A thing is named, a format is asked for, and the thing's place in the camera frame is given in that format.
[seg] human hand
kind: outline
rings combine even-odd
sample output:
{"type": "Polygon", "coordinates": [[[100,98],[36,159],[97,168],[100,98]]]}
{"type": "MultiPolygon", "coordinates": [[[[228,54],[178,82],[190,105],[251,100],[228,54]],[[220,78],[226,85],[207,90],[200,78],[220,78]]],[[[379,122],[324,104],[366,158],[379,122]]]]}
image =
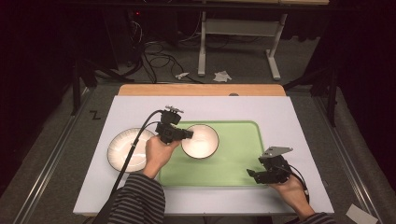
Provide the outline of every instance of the human hand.
{"type": "Polygon", "coordinates": [[[166,145],[161,141],[160,136],[151,137],[146,143],[146,166],[143,169],[143,174],[154,178],[171,159],[173,151],[179,144],[180,141],[173,141],[166,145]]]}
{"type": "Polygon", "coordinates": [[[303,185],[294,175],[290,175],[289,180],[285,183],[269,186],[279,193],[285,203],[297,213],[300,220],[305,220],[315,214],[314,209],[305,198],[303,185]]]}

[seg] green tray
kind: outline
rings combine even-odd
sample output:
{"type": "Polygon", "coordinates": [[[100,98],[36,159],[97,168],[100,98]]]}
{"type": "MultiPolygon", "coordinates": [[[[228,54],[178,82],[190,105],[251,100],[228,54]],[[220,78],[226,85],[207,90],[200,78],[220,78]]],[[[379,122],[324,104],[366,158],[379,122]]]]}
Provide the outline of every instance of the green tray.
{"type": "Polygon", "coordinates": [[[257,123],[238,121],[182,121],[177,127],[187,129],[206,124],[219,135],[217,151],[206,159],[189,157],[177,147],[171,160],[161,169],[159,181],[164,186],[255,186],[247,169],[264,171],[258,158],[263,143],[257,123]]]}

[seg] white plate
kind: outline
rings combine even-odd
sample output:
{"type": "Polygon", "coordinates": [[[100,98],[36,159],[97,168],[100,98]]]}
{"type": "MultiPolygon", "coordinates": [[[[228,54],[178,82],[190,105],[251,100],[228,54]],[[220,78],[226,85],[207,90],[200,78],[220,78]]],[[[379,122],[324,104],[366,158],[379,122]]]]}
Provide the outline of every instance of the white plate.
{"type": "Polygon", "coordinates": [[[181,141],[181,147],[187,155],[203,159],[211,156],[218,149],[219,136],[216,131],[205,124],[195,124],[187,129],[193,131],[192,138],[186,138],[181,141]]]}
{"type": "MultiPolygon", "coordinates": [[[[140,129],[128,129],[119,133],[113,141],[111,141],[107,150],[107,159],[110,165],[120,171],[122,169],[123,164],[128,156],[128,153],[131,149],[132,143],[137,137],[140,129]]],[[[134,154],[132,155],[131,160],[129,161],[128,167],[125,172],[130,173],[134,171],[139,171],[143,169],[146,165],[146,142],[150,139],[150,137],[154,136],[154,133],[144,130],[139,137],[139,142],[137,143],[136,148],[134,149],[134,154]]]]}

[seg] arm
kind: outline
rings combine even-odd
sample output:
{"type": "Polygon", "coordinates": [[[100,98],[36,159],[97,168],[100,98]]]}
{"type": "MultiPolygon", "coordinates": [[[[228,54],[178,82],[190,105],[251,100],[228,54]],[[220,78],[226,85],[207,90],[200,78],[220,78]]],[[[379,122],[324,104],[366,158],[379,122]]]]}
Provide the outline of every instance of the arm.
{"type": "Polygon", "coordinates": [[[270,187],[274,188],[285,203],[296,212],[301,221],[300,223],[335,223],[330,216],[324,213],[315,213],[305,198],[302,184],[294,175],[291,175],[285,183],[273,184],[270,187]]]}
{"type": "Polygon", "coordinates": [[[130,174],[115,199],[108,223],[163,223],[165,198],[163,188],[153,178],[170,160],[175,141],[166,145],[159,136],[146,144],[146,166],[142,174],[130,174]]]}

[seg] striped shirt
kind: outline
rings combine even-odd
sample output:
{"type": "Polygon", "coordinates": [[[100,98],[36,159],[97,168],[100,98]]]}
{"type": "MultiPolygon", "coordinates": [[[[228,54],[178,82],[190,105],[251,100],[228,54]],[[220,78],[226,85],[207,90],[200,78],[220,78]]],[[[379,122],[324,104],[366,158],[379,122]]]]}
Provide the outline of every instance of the striped shirt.
{"type": "MultiPolygon", "coordinates": [[[[130,174],[125,186],[112,205],[108,223],[157,224],[163,223],[165,196],[161,185],[141,174],[130,174]]],[[[314,214],[300,224],[335,224],[325,213],[314,214]]]]}

